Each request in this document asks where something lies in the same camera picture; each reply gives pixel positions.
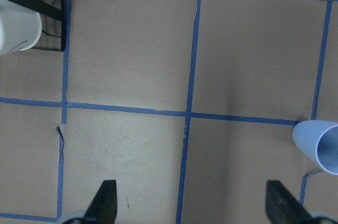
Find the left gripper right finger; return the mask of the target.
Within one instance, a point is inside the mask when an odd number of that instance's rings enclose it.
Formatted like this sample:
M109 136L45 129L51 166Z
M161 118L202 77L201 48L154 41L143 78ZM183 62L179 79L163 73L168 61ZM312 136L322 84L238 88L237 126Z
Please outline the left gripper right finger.
M273 224L317 223L278 180L266 183L265 213Z

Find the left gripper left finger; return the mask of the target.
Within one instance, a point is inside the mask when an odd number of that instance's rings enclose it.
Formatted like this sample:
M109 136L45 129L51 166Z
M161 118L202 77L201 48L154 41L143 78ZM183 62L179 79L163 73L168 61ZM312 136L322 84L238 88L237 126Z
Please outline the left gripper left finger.
M102 182L87 211L84 223L115 223L117 217L117 184L115 180Z

